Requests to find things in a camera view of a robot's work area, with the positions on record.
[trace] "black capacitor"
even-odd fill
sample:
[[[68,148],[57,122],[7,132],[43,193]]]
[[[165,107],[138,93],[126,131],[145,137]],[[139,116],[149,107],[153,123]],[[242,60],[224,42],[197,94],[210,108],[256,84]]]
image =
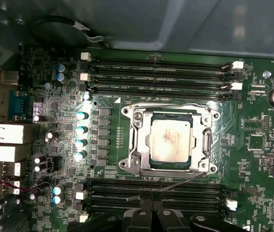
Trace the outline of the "black capacitor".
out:
[[[48,139],[55,139],[55,138],[58,138],[59,137],[59,133],[57,131],[50,131],[46,134],[46,137]]]
[[[45,122],[46,117],[43,115],[35,115],[33,120],[34,120],[34,122]]]
[[[42,163],[42,164],[40,164],[40,165],[35,166],[34,170],[35,170],[36,172],[40,172],[40,171],[42,171],[42,170],[44,170],[44,169],[46,169],[46,168],[47,168],[46,164],[45,164],[45,163]]]
[[[46,162],[46,157],[45,156],[40,156],[40,157],[35,158],[34,161],[35,161],[36,164],[43,163],[43,162]]]
[[[31,199],[32,201],[36,200],[37,197],[41,196],[42,192],[41,190],[37,190],[35,192],[33,192],[32,194],[30,194],[29,199]]]

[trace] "ram slot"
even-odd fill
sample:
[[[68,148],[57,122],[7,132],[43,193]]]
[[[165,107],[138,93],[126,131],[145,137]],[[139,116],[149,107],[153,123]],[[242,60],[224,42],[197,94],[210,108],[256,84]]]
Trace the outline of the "ram slot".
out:
[[[160,67],[165,69],[186,69],[186,70],[211,70],[223,72],[227,70],[228,65],[214,65],[201,63],[184,63],[170,61],[145,61],[145,60],[129,60],[129,59],[97,59],[96,65],[101,66],[140,66],[140,67]]]
[[[124,96],[149,96],[156,98],[184,98],[194,100],[208,100],[208,101],[229,101],[232,99],[231,94],[200,94],[200,93],[184,93],[184,92],[171,92],[171,91],[156,91],[156,90],[139,90],[139,89],[119,89],[109,87],[96,87],[89,86],[88,91],[91,94],[101,95],[124,95]]]

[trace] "mounting screw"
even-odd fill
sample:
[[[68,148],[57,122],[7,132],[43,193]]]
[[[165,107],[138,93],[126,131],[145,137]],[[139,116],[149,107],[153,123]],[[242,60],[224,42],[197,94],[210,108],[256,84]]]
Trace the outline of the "mounting screw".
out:
[[[165,215],[165,216],[169,216],[169,215],[171,215],[171,212],[168,211],[168,210],[165,210],[165,211],[162,212],[162,214]]]
[[[266,79],[270,78],[272,76],[272,73],[270,71],[264,71],[262,76]]]
[[[196,219],[198,221],[205,221],[205,217],[204,216],[197,216]]]
[[[136,112],[134,114],[134,118],[135,118],[135,120],[141,120],[142,119],[142,114],[140,112]]]
[[[139,158],[133,158],[131,162],[133,163],[133,165],[138,166],[140,163],[140,160]]]

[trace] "solid capacitor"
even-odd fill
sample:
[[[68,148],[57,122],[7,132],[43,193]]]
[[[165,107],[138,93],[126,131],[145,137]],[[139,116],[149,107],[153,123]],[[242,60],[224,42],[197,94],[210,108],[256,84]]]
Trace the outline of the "solid capacitor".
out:
[[[36,164],[39,164],[39,163],[42,163],[42,162],[46,162],[46,157],[45,156],[40,156],[40,157],[35,158],[35,163]]]
[[[67,81],[67,77],[61,72],[56,75],[56,79],[61,83],[65,83]]]
[[[58,196],[55,196],[55,197],[53,197],[53,203],[54,204],[60,204],[60,203],[63,203],[63,201],[64,201],[64,196],[63,196],[63,194],[60,194],[60,195],[58,195]]]
[[[62,186],[62,185],[56,185],[53,188],[53,194],[54,195],[60,195],[63,191],[64,191],[64,186]]]
[[[82,119],[87,119],[88,118],[88,114],[85,112],[78,112],[76,115],[76,118],[78,120],[82,120]]]
[[[74,160],[77,162],[80,162],[85,156],[86,156],[85,151],[80,151],[78,153],[75,153]]]
[[[85,139],[78,140],[78,141],[75,142],[75,147],[78,148],[78,149],[81,149],[86,144],[87,144],[87,141]]]
[[[54,138],[58,138],[59,137],[59,133],[57,131],[54,131],[54,132],[48,132],[46,134],[46,137],[48,139],[54,139]]]
[[[34,122],[45,122],[46,121],[46,117],[43,115],[35,115],[33,119],[34,119]]]
[[[87,127],[77,127],[75,129],[75,132],[77,133],[77,135],[81,135],[81,134],[84,134],[88,131],[88,128]]]
[[[44,170],[44,169],[46,169],[46,164],[45,164],[45,163],[42,163],[42,164],[40,164],[40,165],[37,165],[37,166],[35,166],[35,168],[34,168],[34,170],[35,170],[36,172],[40,172],[40,171],[42,171],[42,170]]]
[[[59,64],[56,66],[56,70],[59,72],[59,73],[66,73],[67,72],[67,68],[64,64]]]

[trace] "capacitor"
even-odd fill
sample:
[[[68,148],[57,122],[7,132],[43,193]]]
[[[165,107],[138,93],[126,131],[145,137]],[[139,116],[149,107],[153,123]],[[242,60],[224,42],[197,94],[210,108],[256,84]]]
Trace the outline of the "capacitor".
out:
[[[50,131],[46,134],[46,137],[48,139],[55,139],[55,138],[58,138],[59,137],[59,133],[57,131]]]
[[[45,122],[46,117],[43,115],[35,115],[33,120],[34,120],[34,122]]]
[[[89,93],[85,93],[83,94],[83,100],[85,101],[91,101],[92,100],[92,97]]]
[[[56,79],[61,83],[65,83],[67,81],[67,77],[61,72],[56,75]]]
[[[59,73],[66,73],[67,72],[67,68],[65,65],[63,64],[59,64],[56,66],[56,70],[59,72]]]
[[[36,172],[40,172],[40,171],[42,171],[43,169],[46,169],[46,164],[45,164],[45,163],[42,163],[42,164],[40,164],[40,165],[37,165],[37,166],[35,166],[35,168],[34,168],[34,170],[35,170]]]
[[[37,197],[39,197],[41,195],[42,195],[41,190],[37,190],[37,191],[33,192],[32,194],[30,194],[29,199],[34,201],[35,199],[37,199]]]
[[[78,120],[82,120],[82,119],[87,119],[88,118],[88,114],[85,112],[78,112],[76,115],[76,118]]]
[[[62,185],[56,185],[53,188],[53,194],[54,195],[60,195],[63,191],[64,191],[64,186],[62,186]]]
[[[47,83],[45,83],[44,88],[45,88],[45,90],[50,90],[50,89],[52,89],[52,84],[47,82]]]
[[[81,134],[84,134],[88,131],[88,128],[87,127],[77,127],[75,129],[75,132],[77,133],[77,135],[81,135]]]
[[[53,197],[52,201],[53,201],[54,204],[61,204],[61,203],[63,203],[64,202],[64,196],[63,196],[63,194],[60,194],[58,196]]]
[[[46,162],[46,157],[45,156],[40,156],[38,158],[35,158],[34,162],[36,164],[42,163],[42,162]]]
[[[85,151],[80,151],[78,153],[75,153],[74,160],[77,161],[77,162],[80,162],[85,156],[86,156],[86,152]]]
[[[81,149],[82,147],[84,147],[87,144],[87,141],[85,139],[81,139],[75,142],[75,147],[77,149]]]

